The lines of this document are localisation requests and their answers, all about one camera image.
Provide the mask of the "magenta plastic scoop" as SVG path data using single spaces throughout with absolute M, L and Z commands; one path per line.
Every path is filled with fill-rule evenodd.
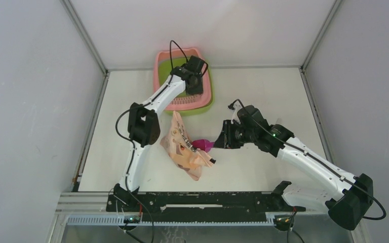
M 192 145 L 194 148 L 208 153 L 214 147 L 214 142 L 211 142 L 207 139 L 197 139 L 192 142 Z

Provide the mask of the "pink green litter box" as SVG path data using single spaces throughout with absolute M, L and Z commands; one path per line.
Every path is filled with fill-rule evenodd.
M 171 63 L 174 66 L 181 66 L 186 62 L 186 57 L 198 56 L 201 59 L 204 57 L 196 48 L 185 48 L 182 51 L 172 49 L 171 51 L 161 51 L 155 57 L 153 67 L 153 90 L 157 91 L 159 87 L 166 81 L 169 72 L 171 71 Z M 213 82 L 210 71 L 207 71 L 203 76 L 203 93 L 200 95 L 186 95 L 186 92 L 181 93 L 168 105 L 166 112 L 178 111 L 181 115 L 196 115 L 208 111 L 214 103 Z

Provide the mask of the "cat litter bag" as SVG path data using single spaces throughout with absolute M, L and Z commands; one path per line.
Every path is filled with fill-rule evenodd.
M 173 163 L 195 181 L 200 179 L 203 167 L 212 167 L 216 162 L 207 152 L 193 146 L 177 111 L 173 111 L 169 132 L 161 139 L 160 145 Z

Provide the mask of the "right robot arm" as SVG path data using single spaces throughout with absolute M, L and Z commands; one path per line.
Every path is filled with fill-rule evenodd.
M 282 181 L 274 190 L 273 206 L 280 211 L 290 206 L 327 213 L 340 227 L 355 230 L 372 206 L 373 180 L 356 176 L 322 158 L 281 124 L 270 125 L 252 105 L 232 103 L 232 118 L 223 121 L 216 148 L 239 149 L 252 143 L 260 151 L 288 162 L 322 186 L 303 189 Z

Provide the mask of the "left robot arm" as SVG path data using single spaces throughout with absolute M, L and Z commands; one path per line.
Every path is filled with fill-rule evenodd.
M 183 92 L 200 94 L 203 91 L 202 78 L 208 70 L 208 63 L 200 57 L 190 56 L 181 66 L 172 66 L 166 81 L 142 103 L 134 102 L 115 122 L 117 135 L 131 144 L 128 160 L 120 182 L 122 192 L 114 190 L 118 203 L 126 211 L 138 205 L 138 169 L 145 162 L 150 147 L 158 140 L 161 128 L 159 116 L 165 108 Z

